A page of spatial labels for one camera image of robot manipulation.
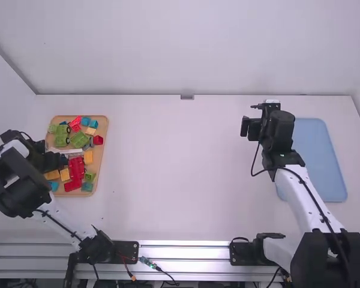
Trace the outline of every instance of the black bracket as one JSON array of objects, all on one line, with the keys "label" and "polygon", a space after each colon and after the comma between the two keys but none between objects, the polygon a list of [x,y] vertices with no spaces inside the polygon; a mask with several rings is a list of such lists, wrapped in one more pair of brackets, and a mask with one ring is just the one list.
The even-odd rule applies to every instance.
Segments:
[{"label": "black bracket", "polygon": [[[137,241],[112,241],[115,251],[109,259],[99,263],[108,264],[136,264],[139,261],[139,247]],[[86,259],[79,259],[78,263],[87,263]]]},{"label": "black bracket", "polygon": [[260,233],[253,242],[234,242],[232,240],[229,244],[230,264],[232,266],[278,266],[264,256],[263,240],[267,237],[283,238],[285,236],[279,233]]}]

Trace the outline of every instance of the blue toy brick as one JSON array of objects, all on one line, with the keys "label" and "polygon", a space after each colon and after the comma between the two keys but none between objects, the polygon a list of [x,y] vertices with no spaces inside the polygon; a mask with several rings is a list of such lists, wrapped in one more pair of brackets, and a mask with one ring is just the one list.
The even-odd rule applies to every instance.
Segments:
[{"label": "blue toy brick", "polygon": [[94,185],[92,183],[84,182],[82,185],[82,191],[92,192]]},{"label": "blue toy brick", "polygon": [[91,119],[89,117],[83,117],[82,118],[82,125],[88,126],[91,123]]},{"label": "blue toy brick", "polygon": [[59,188],[59,182],[52,182],[48,181],[49,185],[51,186],[52,192],[56,192]]},{"label": "blue toy brick", "polygon": [[90,126],[91,128],[97,129],[97,127],[98,127],[98,122],[97,122],[97,120],[92,120],[91,123],[89,123],[89,126]]}]

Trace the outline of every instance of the red toy brick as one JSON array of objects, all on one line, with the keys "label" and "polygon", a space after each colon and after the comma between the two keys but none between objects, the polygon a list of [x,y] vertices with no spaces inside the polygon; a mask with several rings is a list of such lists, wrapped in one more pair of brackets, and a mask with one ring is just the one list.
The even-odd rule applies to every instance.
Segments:
[{"label": "red toy brick", "polygon": [[81,156],[69,159],[68,167],[70,170],[70,176],[72,180],[83,179],[85,175],[84,161]]},{"label": "red toy brick", "polygon": [[102,145],[104,143],[104,138],[102,138],[101,136],[99,135],[96,135],[94,137],[94,144],[95,145]]},{"label": "red toy brick", "polygon": [[80,125],[79,124],[76,124],[76,125],[72,125],[72,123],[70,123],[70,127],[71,129],[76,133],[76,132],[79,132],[80,131]]},{"label": "red toy brick", "polygon": [[81,121],[82,121],[82,117],[81,117],[81,116],[78,116],[78,117],[74,118],[74,119],[69,123],[69,126],[70,126],[70,127],[72,128],[72,130],[73,130],[73,126],[75,126],[75,125],[80,125]]},{"label": "red toy brick", "polygon": [[81,179],[73,179],[70,182],[64,183],[64,190],[65,192],[70,192],[72,190],[81,188],[81,186],[82,186]]}]

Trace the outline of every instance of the metal frame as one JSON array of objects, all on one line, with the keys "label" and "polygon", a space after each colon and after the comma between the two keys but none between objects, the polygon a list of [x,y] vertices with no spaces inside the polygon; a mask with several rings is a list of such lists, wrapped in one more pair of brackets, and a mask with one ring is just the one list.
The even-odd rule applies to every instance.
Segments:
[{"label": "metal frame", "polygon": [[[269,281],[275,267],[231,266],[229,241],[139,241],[145,256],[177,281]],[[1,243],[0,278],[64,278],[68,257],[74,251],[66,243]],[[128,280],[123,265],[97,264],[101,279]],[[138,280],[168,280],[167,276],[138,263],[129,265]],[[76,266],[75,277],[95,279],[88,264]]]}]

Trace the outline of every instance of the white wall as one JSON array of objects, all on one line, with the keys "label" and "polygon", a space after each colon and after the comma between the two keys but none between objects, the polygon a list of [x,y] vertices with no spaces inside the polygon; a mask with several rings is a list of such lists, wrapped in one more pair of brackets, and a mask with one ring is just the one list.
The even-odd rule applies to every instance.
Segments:
[{"label": "white wall", "polygon": [[360,1],[0,0],[0,48],[42,94],[352,94],[360,113]]},{"label": "white wall", "polygon": [[35,94],[0,56],[0,134],[23,129],[33,97]]}]

